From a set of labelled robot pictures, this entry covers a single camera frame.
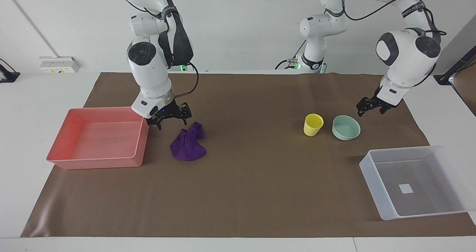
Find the mint green bowl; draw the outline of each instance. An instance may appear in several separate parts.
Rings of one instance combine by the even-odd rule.
[[[340,140],[351,140],[360,134],[360,125],[350,116],[339,115],[332,121],[332,133]]]

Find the yellow cup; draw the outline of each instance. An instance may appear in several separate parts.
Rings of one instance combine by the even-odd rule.
[[[304,134],[314,137],[323,125],[324,119],[315,113],[311,113],[304,120]]]

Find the white square sticker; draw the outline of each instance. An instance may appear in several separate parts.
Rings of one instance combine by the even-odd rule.
[[[400,184],[399,187],[400,187],[400,191],[402,191],[403,194],[413,193],[413,190],[410,184]]]

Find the red plastic tray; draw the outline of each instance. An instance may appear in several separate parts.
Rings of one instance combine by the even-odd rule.
[[[130,107],[73,108],[46,160],[63,169],[137,167],[147,135],[146,120]]]

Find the crumpled cloth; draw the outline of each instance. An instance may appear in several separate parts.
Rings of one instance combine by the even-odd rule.
[[[174,142],[170,144],[172,155],[182,161],[194,161],[204,156],[207,150],[197,142],[204,137],[201,123],[193,123],[189,130],[182,129]]]

